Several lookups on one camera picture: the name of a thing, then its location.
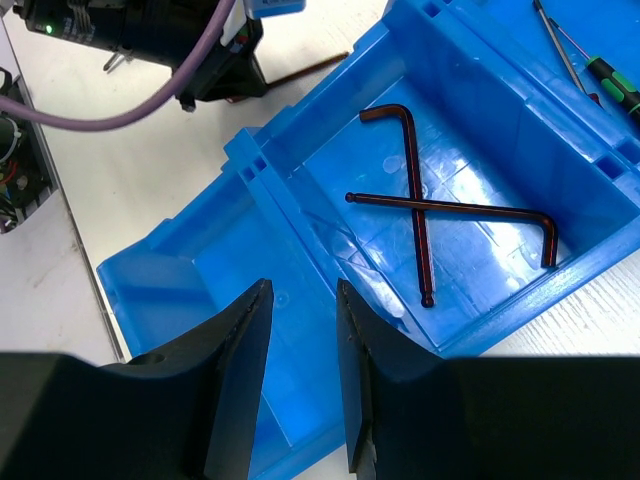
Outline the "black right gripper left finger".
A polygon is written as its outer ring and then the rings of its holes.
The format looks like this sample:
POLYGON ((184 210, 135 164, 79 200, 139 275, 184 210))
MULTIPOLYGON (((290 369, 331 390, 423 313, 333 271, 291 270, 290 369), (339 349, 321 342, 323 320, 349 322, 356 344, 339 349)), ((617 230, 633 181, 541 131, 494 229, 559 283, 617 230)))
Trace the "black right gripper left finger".
POLYGON ((244 479, 273 312, 259 280, 222 312, 126 363, 1 356, 5 479, 244 479))

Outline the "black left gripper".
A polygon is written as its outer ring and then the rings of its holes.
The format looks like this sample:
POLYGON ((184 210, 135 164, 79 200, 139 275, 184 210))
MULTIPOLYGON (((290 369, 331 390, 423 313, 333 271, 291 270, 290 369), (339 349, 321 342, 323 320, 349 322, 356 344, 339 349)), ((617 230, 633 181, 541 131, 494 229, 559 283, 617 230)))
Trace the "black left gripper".
MULTIPOLYGON (((16 1, 14 13, 38 34, 169 67, 175 72, 191 53, 216 1, 16 1)), ((261 97, 267 82, 255 49, 262 24, 234 4, 220 38, 175 94, 185 110, 198 101, 261 97)))

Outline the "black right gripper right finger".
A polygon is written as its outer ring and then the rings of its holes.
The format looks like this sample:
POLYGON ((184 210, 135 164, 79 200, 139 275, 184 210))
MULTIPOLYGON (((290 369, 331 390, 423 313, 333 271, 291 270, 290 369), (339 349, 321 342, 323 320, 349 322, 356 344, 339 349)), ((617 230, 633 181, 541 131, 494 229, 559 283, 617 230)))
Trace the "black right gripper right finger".
POLYGON ((639 361, 435 355, 337 284, 348 467, 360 479, 635 479, 639 361))

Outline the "thin dark hex key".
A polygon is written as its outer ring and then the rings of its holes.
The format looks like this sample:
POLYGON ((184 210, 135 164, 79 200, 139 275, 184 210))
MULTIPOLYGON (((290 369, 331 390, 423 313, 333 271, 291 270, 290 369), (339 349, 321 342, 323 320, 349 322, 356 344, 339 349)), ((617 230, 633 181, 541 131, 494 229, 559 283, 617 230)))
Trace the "thin dark hex key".
POLYGON ((278 88, 282 85, 285 85, 287 83, 299 80, 301 78, 304 78, 306 76, 315 74, 317 72, 320 72, 326 68, 329 68, 331 66, 334 66, 338 63, 340 63, 341 61, 345 60, 347 57, 349 56, 348 52, 342 52, 339 53, 337 55, 334 55, 332 57, 326 58, 325 60, 322 60, 320 62, 314 63, 312 65, 309 65, 303 69, 297 70, 293 73, 290 73, 288 75, 285 75, 284 77, 281 77, 279 79, 276 79, 274 81, 271 81, 267 84, 267 87, 269 89, 274 89, 274 88, 278 88))

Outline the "long dark hex key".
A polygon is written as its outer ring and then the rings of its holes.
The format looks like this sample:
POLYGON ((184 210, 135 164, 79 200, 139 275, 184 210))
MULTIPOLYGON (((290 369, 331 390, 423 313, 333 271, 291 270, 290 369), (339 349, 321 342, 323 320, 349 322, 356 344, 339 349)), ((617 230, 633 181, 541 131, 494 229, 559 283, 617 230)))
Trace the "long dark hex key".
POLYGON ((387 195, 347 192, 348 203, 378 205, 391 208, 411 209, 423 212, 436 212, 478 217, 483 220, 511 221, 513 223, 530 223, 538 225, 543 232, 541 266, 553 268, 557 264, 559 248, 559 230, 553 218, 543 212, 469 203, 455 203, 428 199, 409 199, 387 195))

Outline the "blue-handled long screwdriver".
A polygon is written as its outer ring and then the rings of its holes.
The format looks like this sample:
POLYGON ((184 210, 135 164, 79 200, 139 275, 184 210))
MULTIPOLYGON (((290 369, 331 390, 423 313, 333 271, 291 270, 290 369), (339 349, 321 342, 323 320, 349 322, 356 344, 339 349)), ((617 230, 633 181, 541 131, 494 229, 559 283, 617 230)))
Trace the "blue-handled long screwdriver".
POLYGON ((565 66, 569 76, 574 83, 574 85, 585 95, 587 95, 592 101, 594 101, 597 105, 601 106, 599 97, 595 93, 588 93, 584 88, 582 81, 580 80, 573 63, 571 62, 562 42, 560 41, 558 35, 556 34, 555 28, 552 26, 550 22, 550 18, 547 16, 544 7, 540 0, 533 0, 532 5, 537 15, 541 18, 541 21, 551 39, 553 46, 555 47, 563 65, 565 66))

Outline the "green precision screwdriver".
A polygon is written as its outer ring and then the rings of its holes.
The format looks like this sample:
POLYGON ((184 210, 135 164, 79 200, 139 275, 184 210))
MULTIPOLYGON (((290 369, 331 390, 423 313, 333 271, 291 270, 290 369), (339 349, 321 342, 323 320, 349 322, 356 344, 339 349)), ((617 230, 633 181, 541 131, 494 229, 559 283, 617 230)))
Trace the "green precision screwdriver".
POLYGON ((639 90, 599 56, 590 57, 586 68, 629 119, 639 126, 639 90))

